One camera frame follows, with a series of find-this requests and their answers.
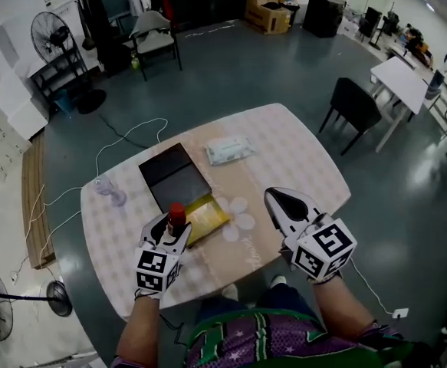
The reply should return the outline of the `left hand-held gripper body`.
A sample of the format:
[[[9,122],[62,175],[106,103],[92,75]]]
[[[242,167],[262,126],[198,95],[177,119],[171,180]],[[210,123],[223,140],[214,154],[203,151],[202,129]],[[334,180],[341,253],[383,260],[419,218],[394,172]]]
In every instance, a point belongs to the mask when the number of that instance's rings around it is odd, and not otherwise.
[[[144,241],[136,247],[134,268],[136,286],[143,291],[164,293],[179,275],[185,249],[164,248]]]

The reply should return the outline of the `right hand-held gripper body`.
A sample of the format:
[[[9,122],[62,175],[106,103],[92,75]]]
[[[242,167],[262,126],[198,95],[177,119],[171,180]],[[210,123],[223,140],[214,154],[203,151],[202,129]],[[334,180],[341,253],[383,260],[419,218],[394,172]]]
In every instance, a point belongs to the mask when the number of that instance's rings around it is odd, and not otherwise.
[[[351,258],[357,240],[344,222],[327,213],[284,239],[291,252],[291,264],[316,282],[325,282]]]

